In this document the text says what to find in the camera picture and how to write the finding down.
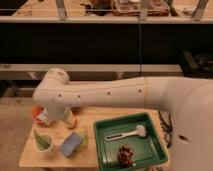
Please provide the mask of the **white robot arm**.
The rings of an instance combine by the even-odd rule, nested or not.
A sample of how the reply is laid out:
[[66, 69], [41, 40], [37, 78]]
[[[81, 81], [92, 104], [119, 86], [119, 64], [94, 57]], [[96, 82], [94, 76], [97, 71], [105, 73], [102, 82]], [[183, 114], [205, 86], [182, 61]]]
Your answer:
[[213, 171], [213, 80], [136, 77], [72, 84], [52, 68], [33, 93], [54, 120], [72, 107], [125, 107], [165, 111], [173, 116], [170, 171]]

